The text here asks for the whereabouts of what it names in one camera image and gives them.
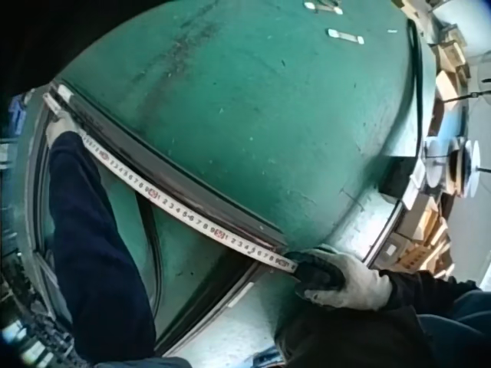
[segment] hand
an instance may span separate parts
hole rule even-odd
[[[48,147],[51,148],[55,140],[65,132],[78,133],[78,126],[67,111],[61,111],[58,114],[58,120],[51,121],[46,127],[46,141],[48,142]]]
[[[320,261],[326,261],[339,268],[346,279],[339,291],[323,290],[321,285],[299,284],[296,291],[300,297],[322,306],[378,311],[384,307],[392,292],[389,277],[380,276],[378,271],[370,270],[351,255],[333,254],[321,249],[306,251]]]

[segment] green paint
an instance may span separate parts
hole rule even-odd
[[[390,2],[376,17],[365,16],[374,2],[343,6],[337,16],[279,0],[174,2],[112,31],[62,77],[291,247],[310,248],[384,168],[377,155],[409,72],[404,16]]]

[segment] white sticker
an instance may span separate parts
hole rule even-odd
[[[390,257],[391,255],[393,255],[393,254],[394,254],[394,252],[396,251],[396,249],[397,249],[397,247],[396,247],[395,245],[391,244],[391,245],[389,245],[389,248],[387,248],[387,250],[386,250],[385,252],[386,252],[386,253],[389,255],[389,257]]]
[[[71,97],[74,95],[71,90],[69,90],[66,86],[63,84],[60,84],[58,86],[58,94],[60,97],[66,102],[67,104],[70,102]]]

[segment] person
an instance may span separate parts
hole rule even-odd
[[[52,250],[75,349],[100,366],[189,367],[180,358],[153,358],[148,297],[77,130],[67,112],[46,129]],[[308,303],[275,339],[288,367],[489,365],[491,294],[473,282],[370,270],[323,249],[307,253],[313,263],[338,267],[345,283],[339,291],[296,285]]]

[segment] rust stain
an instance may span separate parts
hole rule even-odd
[[[173,46],[161,55],[160,62],[165,62],[168,67],[160,75],[159,79],[148,91],[144,102],[141,105],[141,125],[138,133],[143,133],[150,123],[152,113],[162,105],[166,93],[170,92],[170,85],[176,80],[186,75],[189,69],[189,59],[193,52],[203,46],[208,40],[213,38],[219,30],[216,23],[206,23],[197,33],[188,31],[174,40]]]
[[[213,10],[213,8],[215,8],[218,5],[219,2],[220,2],[220,0],[215,0],[211,4],[203,6],[200,10],[198,10],[196,12],[195,15],[193,15],[190,19],[188,19],[187,21],[182,23],[180,27],[181,28],[188,28],[192,23],[194,23],[198,19],[204,17],[206,14],[211,12]]]

